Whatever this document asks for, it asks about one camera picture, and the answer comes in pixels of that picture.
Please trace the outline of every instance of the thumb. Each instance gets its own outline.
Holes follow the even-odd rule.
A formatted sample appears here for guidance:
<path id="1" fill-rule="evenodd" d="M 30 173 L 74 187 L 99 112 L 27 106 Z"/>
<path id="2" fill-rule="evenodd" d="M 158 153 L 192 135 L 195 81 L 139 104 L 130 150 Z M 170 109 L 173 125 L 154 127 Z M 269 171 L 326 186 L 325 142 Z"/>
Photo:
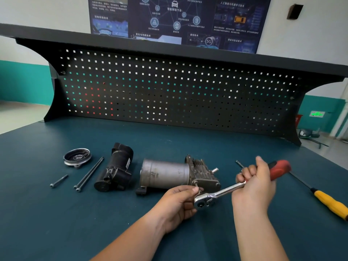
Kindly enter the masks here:
<path id="1" fill-rule="evenodd" d="M 260 156 L 256 157 L 256 165 L 258 166 L 256 175 L 263 179 L 268 178 L 270 179 L 270 173 L 269 173 L 269 167 L 265 161 Z"/>
<path id="2" fill-rule="evenodd" d="M 181 191 L 179 193 L 176 193 L 174 196 L 178 199 L 180 203 L 184 203 L 194 195 L 196 195 L 199 191 L 198 187 L 190 188 L 188 190 Z"/>

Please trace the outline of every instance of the yellow screwdriver handle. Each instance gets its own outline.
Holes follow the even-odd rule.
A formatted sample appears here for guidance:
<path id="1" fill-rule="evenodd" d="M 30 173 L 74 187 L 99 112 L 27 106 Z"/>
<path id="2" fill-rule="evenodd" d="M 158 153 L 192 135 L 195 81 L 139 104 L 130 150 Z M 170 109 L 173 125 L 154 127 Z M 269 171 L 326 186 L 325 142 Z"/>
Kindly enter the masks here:
<path id="1" fill-rule="evenodd" d="M 316 190 L 314 192 L 314 196 L 325 204 L 332 212 L 340 216 L 342 219 L 348 221 L 348 208 L 343 203 L 336 201 L 333 197 L 320 190 Z"/>

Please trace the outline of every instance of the ratchet wrench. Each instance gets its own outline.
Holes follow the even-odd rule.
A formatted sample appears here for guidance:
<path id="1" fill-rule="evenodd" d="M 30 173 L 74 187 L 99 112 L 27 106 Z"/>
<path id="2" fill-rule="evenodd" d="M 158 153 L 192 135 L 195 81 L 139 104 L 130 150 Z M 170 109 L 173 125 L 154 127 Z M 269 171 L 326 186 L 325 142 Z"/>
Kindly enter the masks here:
<path id="1" fill-rule="evenodd" d="M 270 170 L 271 180 L 275 180 L 276 178 L 291 171 L 290 163 L 286 160 L 273 161 L 271 163 L 268 163 L 268 167 Z M 229 186 L 227 188 L 224 188 L 214 193 L 203 193 L 201 195 L 198 195 L 194 199 L 194 207 L 197 210 L 208 207 L 209 205 L 213 204 L 217 198 L 224 196 L 226 194 L 232 193 L 237 189 L 243 188 L 245 184 L 246 184 L 246 180 L 242 183 L 236 183 L 232 186 Z"/>

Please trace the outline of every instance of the hand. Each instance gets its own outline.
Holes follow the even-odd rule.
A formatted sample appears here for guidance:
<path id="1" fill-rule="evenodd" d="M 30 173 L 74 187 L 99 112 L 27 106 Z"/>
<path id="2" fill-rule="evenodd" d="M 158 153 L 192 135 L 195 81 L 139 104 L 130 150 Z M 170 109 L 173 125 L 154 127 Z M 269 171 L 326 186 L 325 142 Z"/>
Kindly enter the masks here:
<path id="1" fill-rule="evenodd" d="M 243 207 L 267 214 L 267 209 L 276 192 L 276 182 L 270 180 L 268 165 L 259 156 L 256 157 L 255 165 L 242 169 L 242 174 L 237 174 L 236 182 L 247 180 L 244 188 L 232 193 L 233 207 Z"/>
<path id="2" fill-rule="evenodd" d="M 148 214 L 162 224 L 164 233 L 169 233 L 197 212 L 193 202 L 198 190 L 198 187 L 189 185 L 171 188 Z"/>

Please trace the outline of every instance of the blue display poster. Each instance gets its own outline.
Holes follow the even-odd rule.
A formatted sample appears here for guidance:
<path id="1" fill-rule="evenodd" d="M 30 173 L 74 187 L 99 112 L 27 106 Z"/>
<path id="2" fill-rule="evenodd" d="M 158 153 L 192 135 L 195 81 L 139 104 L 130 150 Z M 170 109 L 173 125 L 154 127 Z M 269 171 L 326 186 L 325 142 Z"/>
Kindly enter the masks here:
<path id="1" fill-rule="evenodd" d="M 270 0 L 89 0 L 91 33 L 256 53 Z"/>

